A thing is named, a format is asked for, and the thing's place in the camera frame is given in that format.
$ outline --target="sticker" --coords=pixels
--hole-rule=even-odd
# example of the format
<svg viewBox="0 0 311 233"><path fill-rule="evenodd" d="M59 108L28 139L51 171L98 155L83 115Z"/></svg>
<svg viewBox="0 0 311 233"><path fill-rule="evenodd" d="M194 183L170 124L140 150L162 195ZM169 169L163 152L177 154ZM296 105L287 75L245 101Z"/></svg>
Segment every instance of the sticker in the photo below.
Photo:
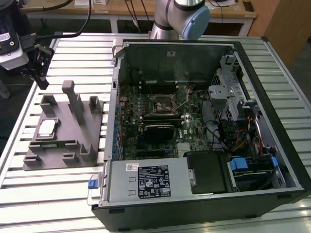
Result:
<svg viewBox="0 0 311 233"><path fill-rule="evenodd" d="M10 38L11 38L11 37L10 37L10 34L9 34L9 33L1 34L1 35L0 35L0 42L6 41L6 40L8 40L8 39L10 39Z"/></svg>
<svg viewBox="0 0 311 233"><path fill-rule="evenodd" d="M138 164L126 164L126 171L137 171Z"/></svg>
<svg viewBox="0 0 311 233"><path fill-rule="evenodd" d="M144 166L138 168L138 197L140 199L170 196L169 166Z"/></svg>

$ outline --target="metal bracket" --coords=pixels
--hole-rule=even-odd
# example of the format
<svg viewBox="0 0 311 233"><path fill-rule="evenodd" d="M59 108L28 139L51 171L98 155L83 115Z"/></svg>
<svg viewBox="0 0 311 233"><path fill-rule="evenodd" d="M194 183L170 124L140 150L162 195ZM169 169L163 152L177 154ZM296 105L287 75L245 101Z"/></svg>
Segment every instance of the metal bracket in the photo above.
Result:
<svg viewBox="0 0 311 233"><path fill-rule="evenodd" d="M123 38L114 39L112 42L112 56L117 58L120 56L120 51L125 47Z"/></svg>

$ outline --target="warning label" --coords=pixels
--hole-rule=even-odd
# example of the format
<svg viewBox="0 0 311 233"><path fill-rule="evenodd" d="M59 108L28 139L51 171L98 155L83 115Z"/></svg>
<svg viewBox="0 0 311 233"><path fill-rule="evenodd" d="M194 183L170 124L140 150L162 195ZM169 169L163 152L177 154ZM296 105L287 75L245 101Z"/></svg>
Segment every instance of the warning label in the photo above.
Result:
<svg viewBox="0 0 311 233"><path fill-rule="evenodd" d="M169 166L138 168L138 197L163 198L171 196Z"/></svg>

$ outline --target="blue tab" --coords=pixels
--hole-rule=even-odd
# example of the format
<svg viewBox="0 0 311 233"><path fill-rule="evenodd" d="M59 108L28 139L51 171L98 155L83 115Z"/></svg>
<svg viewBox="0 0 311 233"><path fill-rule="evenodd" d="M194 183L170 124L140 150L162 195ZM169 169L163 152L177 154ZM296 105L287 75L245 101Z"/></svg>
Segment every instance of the blue tab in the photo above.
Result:
<svg viewBox="0 0 311 233"><path fill-rule="evenodd" d="M96 188L98 188L98 179L89 180L88 181L88 188L89 189L96 189Z"/></svg>
<svg viewBox="0 0 311 233"><path fill-rule="evenodd" d="M230 161L231 170L236 169L248 169L246 159L244 158L234 158Z"/></svg>
<svg viewBox="0 0 311 233"><path fill-rule="evenodd" d="M278 167L278 162L276 160L276 157L272 157L272 163L273 163L274 168Z"/></svg>

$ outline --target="aluminum extrusion table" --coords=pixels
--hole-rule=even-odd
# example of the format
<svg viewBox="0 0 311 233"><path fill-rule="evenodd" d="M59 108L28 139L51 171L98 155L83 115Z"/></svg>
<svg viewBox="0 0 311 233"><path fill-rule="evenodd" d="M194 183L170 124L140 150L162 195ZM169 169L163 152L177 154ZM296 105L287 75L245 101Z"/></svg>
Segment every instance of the aluminum extrusion table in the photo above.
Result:
<svg viewBox="0 0 311 233"><path fill-rule="evenodd" d="M85 33L77 38L54 40L56 53L48 71L50 86L40 90L36 84L25 101L6 148L0 158L0 233L88 232L104 233L102 223L87 204L87 182L103 170L105 130L113 66L112 41L115 38L144 39L147 35ZM269 42L260 38L207 36L201 40L239 40L270 97L287 133L308 172L311 173L311 105L302 94ZM23 171L23 159L39 121L38 105L43 94L62 94L63 80L74 80L75 92L82 100L98 95L105 102L97 166ZM99 189L92 190L89 202L98 200ZM138 232L231 233L310 232L311 199L286 204L262 217L193 224Z"/></svg>

